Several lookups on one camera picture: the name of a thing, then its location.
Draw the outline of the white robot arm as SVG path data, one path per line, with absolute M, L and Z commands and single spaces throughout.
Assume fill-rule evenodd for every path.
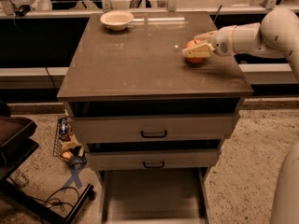
M 260 22 L 196 35 L 182 50 L 188 61 L 205 59 L 213 53 L 284 58 L 299 80 L 299 18 L 286 8 L 274 9 Z M 299 144 L 289 150 L 281 164 L 270 224 L 299 224 Z

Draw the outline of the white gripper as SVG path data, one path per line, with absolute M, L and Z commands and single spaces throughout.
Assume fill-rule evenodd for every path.
M 220 30 L 210 31 L 196 35 L 195 40 L 212 41 L 212 45 L 207 42 L 190 44 L 182 50 L 185 58 L 207 58 L 213 51 L 219 56 L 230 56 L 234 53 L 233 31 L 234 27 L 224 27 Z

